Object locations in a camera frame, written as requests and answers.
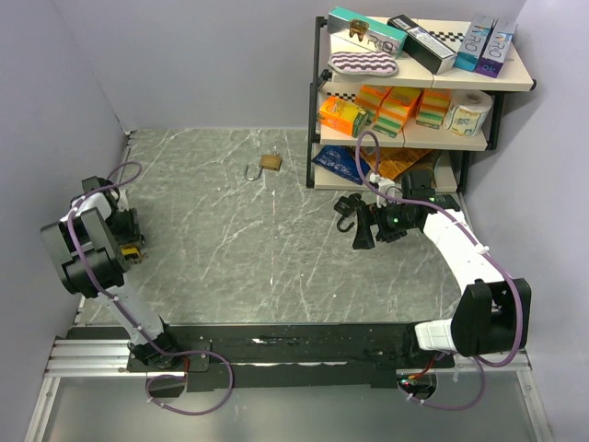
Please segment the black padlock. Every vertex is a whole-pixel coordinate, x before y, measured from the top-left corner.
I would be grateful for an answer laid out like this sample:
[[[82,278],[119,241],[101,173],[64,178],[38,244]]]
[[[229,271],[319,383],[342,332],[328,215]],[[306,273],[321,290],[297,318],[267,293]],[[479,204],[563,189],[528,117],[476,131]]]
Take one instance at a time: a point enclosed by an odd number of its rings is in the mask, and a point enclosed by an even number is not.
[[[364,203],[360,193],[352,193],[348,196],[342,196],[334,205],[334,210],[340,215],[336,228],[341,233],[350,231],[355,222],[351,217],[356,213],[358,207]]]

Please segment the yellow padlock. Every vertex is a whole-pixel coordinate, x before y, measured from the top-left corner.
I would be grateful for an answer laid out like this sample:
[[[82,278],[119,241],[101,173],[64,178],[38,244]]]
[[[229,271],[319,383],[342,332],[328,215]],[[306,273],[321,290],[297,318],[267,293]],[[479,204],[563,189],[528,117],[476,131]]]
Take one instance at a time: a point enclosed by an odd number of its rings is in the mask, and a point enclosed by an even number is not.
[[[144,260],[144,255],[141,250],[134,245],[127,245],[121,247],[123,258],[130,264],[138,264]]]

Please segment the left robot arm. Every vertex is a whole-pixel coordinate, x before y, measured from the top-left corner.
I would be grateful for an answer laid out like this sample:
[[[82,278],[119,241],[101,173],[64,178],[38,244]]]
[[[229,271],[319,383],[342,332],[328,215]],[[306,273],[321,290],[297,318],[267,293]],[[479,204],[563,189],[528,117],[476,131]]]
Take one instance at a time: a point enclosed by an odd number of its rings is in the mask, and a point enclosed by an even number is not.
[[[40,229],[44,246],[64,288],[106,308],[129,335],[131,355],[145,366],[170,370],[182,348],[169,326],[142,301],[126,274],[121,238],[132,245],[142,236],[137,213],[110,180],[82,181],[83,193],[64,217]]]

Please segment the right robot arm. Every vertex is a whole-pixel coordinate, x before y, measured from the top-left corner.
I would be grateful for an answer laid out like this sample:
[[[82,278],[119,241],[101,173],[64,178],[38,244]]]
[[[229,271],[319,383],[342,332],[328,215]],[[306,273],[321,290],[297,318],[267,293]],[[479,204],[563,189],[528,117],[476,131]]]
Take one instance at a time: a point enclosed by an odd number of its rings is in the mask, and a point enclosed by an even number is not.
[[[514,279],[474,236],[456,200],[433,188],[405,185],[399,198],[393,182],[374,172],[362,178],[377,196],[357,208],[356,250],[392,242],[417,228],[438,249],[462,292],[453,316],[414,325],[401,348],[411,366],[424,366],[434,352],[474,357],[486,366],[507,366],[525,347],[532,291]]]

